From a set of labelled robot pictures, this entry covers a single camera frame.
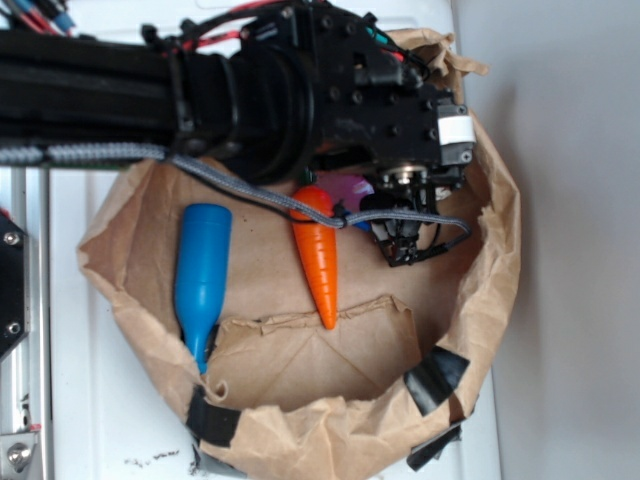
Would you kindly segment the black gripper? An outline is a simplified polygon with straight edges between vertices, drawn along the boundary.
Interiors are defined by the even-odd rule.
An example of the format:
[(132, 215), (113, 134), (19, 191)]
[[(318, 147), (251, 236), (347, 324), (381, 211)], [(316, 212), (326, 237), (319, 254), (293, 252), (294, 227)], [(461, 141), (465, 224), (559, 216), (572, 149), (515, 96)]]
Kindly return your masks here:
[[(461, 186), (475, 144), (467, 108), (450, 89), (431, 83), (426, 62), (381, 32), (370, 15), (306, 2), (299, 9), (299, 42), (309, 96), (303, 168), (362, 175), (375, 189), (400, 197), (373, 197), (373, 210), (438, 215), (402, 198)], [(440, 225), (420, 249), (422, 225), (372, 221), (376, 244), (391, 267), (440, 254)]]

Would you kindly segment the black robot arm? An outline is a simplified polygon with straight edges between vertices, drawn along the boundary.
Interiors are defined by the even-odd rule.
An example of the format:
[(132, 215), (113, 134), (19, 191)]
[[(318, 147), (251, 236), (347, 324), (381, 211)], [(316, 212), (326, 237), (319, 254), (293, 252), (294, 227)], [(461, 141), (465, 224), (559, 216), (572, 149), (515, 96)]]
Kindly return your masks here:
[(391, 266), (442, 255), (425, 225), (476, 141), (467, 108), (426, 61), (327, 1), (261, 1), (143, 43), (1, 33), (1, 162), (175, 165), (296, 224), (369, 223)]

